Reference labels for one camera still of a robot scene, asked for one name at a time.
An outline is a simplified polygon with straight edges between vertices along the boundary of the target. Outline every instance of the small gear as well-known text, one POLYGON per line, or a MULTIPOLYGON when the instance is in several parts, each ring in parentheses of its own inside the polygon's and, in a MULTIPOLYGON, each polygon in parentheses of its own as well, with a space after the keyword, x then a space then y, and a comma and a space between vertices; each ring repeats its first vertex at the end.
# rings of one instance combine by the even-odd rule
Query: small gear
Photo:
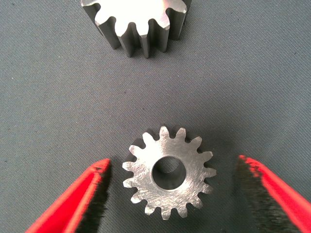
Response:
POLYGON ((201 137, 196 137, 189 143, 185 142, 184 128, 178 130, 175 138, 170 138, 165 126, 161 127, 159 134, 160 139, 154 140, 149 133, 144 133, 142 135, 146 144, 144 149, 131 145, 129 150, 137 160, 124 162, 122 167, 133 172, 134 176, 125 180, 123 186, 138 189, 131 201, 138 203, 147 200, 145 207, 147 215, 160 207, 162 218, 167 220, 171 216, 171 210, 176 208, 179 215, 184 218, 187 216, 187 203, 201 208, 203 204, 198 194, 212 192, 212 187, 206 184, 204 179, 215 176, 216 170, 204 167, 204 163, 210 160, 213 154, 197 152, 202 142, 201 137), (168 158, 179 161, 177 169, 168 174, 157 175, 159 173, 156 173, 155 167, 168 158))
POLYGON ((122 45, 128 57, 150 45, 165 52, 168 38, 177 40, 191 0, 81 0, 81 5, 112 48, 122 45))

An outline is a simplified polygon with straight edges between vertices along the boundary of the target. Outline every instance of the spur gear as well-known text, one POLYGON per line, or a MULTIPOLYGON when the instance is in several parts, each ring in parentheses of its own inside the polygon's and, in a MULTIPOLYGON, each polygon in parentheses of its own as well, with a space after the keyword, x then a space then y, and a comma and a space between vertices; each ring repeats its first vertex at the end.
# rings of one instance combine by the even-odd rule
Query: spur gear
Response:
POLYGON ((186 143, 184 128, 178 130, 175 138, 170 138, 165 126, 161 127, 159 134, 160 139, 156 141, 149 133, 144 133, 144 149, 131 145, 129 150, 137 160, 124 162, 122 167, 133 172, 134 176, 125 180, 123 186, 138 189, 131 198, 132 203, 147 200, 145 214, 150 215, 160 207, 162 218, 167 220, 171 216, 171 210, 175 208, 184 218, 187 216, 187 203, 201 208, 203 204, 198 193, 212 192, 212 187, 206 184, 204 179, 215 176, 216 170, 204 167, 204 163, 210 160, 213 154, 197 152, 202 142, 201 137, 186 143), (157 173, 157 164, 165 162, 168 158, 179 161, 177 169, 168 174, 157 173))
POLYGON ((128 57, 150 45, 165 52, 168 38, 177 40, 191 0, 81 0, 81 5, 113 49, 122 45, 128 57))

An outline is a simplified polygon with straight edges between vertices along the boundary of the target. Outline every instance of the gear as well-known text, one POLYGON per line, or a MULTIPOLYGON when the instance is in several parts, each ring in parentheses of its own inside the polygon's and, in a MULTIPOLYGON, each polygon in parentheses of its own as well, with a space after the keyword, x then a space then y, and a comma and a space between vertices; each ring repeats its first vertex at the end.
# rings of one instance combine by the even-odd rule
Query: gear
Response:
POLYGON ((204 163, 212 158, 212 152, 197 152, 202 142, 201 137, 186 143, 184 128, 178 130, 175 138, 170 138, 165 126, 160 129, 158 141, 154 140, 149 133, 144 133, 142 136, 146 147, 142 149, 131 145, 129 150, 137 160, 122 165, 125 170, 134 173, 132 178, 123 182, 124 187, 138 189, 131 198, 132 203, 147 200, 145 213, 150 215, 155 208, 160 207, 164 220, 169 219, 173 208, 177 209, 182 218, 186 217, 187 203, 201 208, 203 204, 198 193, 212 192, 212 187, 206 184, 204 179, 216 175, 216 170, 204 167, 204 163), (156 172, 157 164, 165 162, 168 158, 179 161, 179 166, 171 173, 157 175, 159 174, 156 172))
POLYGON ((111 47, 127 56, 150 45, 165 52, 168 38, 177 40, 191 0, 81 0, 81 5, 111 47))

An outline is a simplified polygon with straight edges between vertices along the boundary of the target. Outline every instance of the dark gray cloth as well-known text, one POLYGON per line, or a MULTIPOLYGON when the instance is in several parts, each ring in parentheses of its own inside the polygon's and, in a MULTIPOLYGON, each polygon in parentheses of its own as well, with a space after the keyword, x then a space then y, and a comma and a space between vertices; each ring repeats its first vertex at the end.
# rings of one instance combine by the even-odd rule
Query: dark gray cloth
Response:
POLYGON ((99 232, 256 232, 233 174, 265 163, 311 201, 311 2, 194 0, 180 41, 112 50, 78 0, 0 1, 0 232, 22 232, 111 158, 99 232), (184 126, 214 152, 188 218, 144 214, 121 164, 147 129, 184 126))

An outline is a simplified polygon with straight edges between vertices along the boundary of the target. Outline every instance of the metal gear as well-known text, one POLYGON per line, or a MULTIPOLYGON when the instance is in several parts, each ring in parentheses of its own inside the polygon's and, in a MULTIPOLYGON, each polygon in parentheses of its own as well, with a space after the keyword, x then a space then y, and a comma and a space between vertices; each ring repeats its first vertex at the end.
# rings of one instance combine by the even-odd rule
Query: metal gear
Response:
MULTIPOLYGON (((137 160, 125 162, 122 167, 133 172, 134 176, 125 180, 123 186, 138 189, 131 198, 132 203, 147 200, 145 214, 150 215, 155 208, 160 207, 162 218, 168 220, 171 210, 176 208, 179 215, 184 218, 187 216, 187 203, 201 208, 203 204, 198 193, 210 194, 212 192, 212 187, 206 184, 204 179, 215 176, 216 170, 204 167, 204 163, 210 160, 213 154, 212 152, 197 152, 202 142, 201 137, 196 137, 186 143, 184 128, 178 130, 175 138, 170 138, 165 126, 161 127, 159 134, 160 139, 156 141, 149 133, 144 133, 142 135, 146 144, 144 149, 131 145, 129 150, 137 160), (180 161, 178 168, 169 173, 172 175, 169 178, 172 183, 179 184, 176 188, 162 188, 155 179, 154 168, 157 162, 169 157, 180 161)), ((167 182, 169 179, 165 176, 162 181, 167 182)))
POLYGON ((113 49, 122 45, 128 57, 150 45, 165 52, 168 38, 177 40, 192 0, 81 0, 81 5, 113 49))

